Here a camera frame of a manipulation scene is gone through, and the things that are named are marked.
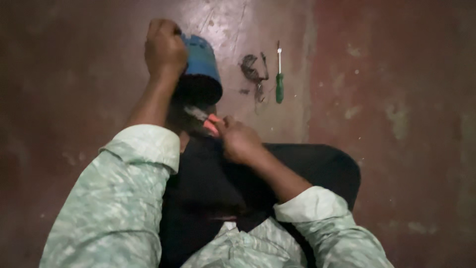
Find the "screwdriver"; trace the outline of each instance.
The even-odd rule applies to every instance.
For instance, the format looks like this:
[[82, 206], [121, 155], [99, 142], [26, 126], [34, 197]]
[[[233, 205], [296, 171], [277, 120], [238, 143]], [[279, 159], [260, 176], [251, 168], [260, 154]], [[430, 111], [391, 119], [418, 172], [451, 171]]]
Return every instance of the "screwdriver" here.
[[278, 40], [278, 74], [276, 75], [276, 102], [281, 103], [284, 99], [283, 74], [281, 73], [281, 47]]

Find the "brown floor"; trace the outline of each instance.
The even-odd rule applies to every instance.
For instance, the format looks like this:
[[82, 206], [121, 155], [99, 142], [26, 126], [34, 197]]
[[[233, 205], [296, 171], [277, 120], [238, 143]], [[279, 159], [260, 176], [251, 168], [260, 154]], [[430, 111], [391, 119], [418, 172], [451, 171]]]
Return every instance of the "brown floor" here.
[[[356, 221], [396, 267], [475, 266], [473, 1], [21, 0], [0, 6], [0, 267], [37, 266], [76, 178], [139, 98], [147, 26], [163, 16], [214, 46], [219, 114], [356, 159]], [[260, 51], [270, 92], [255, 105], [238, 63]]]

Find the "blue bucket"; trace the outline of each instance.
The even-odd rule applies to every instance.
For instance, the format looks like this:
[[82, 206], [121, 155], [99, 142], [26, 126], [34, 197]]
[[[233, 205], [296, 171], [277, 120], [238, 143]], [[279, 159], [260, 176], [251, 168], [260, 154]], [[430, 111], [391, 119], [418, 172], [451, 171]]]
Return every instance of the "blue bucket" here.
[[216, 104], [222, 94], [217, 61], [211, 45], [203, 38], [181, 35], [188, 50], [187, 69], [181, 76], [175, 98], [201, 108]]

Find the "green handle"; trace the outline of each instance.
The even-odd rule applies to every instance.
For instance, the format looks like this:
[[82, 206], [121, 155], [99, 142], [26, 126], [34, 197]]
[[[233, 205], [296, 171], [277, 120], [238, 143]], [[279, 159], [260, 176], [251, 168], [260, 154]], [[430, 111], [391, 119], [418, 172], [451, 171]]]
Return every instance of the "green handle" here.
[[284, 86], [283, 86], [283, 77], [282, 73], [276, 75], [276, 102], [281, 103], [284, 99]]

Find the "black cloth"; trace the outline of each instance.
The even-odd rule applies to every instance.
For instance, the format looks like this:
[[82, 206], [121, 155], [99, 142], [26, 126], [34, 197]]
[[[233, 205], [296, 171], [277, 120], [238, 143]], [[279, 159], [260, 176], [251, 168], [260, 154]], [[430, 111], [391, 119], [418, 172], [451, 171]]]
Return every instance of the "black cloth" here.
[[[331, 146], [321, 144], [265, 144], [283, 164], [315, 186], [343, 197], [352, 210], [360, 186], [355, 161]], [[212, 241], [224, 220], [236, 216], [239, 230], [246, 232], [274, 216], [277, 202], [270, 187], [251, 169], [228, 162], [222, 143], [194, 137], [180, 156], [177, 175], [170, 177], [164, 194], [159, 267], [180, 267], [193, 253]], [[312, 248], [289, 223], [282, 226], [303, 248], [308, 265], [314, 266]]]

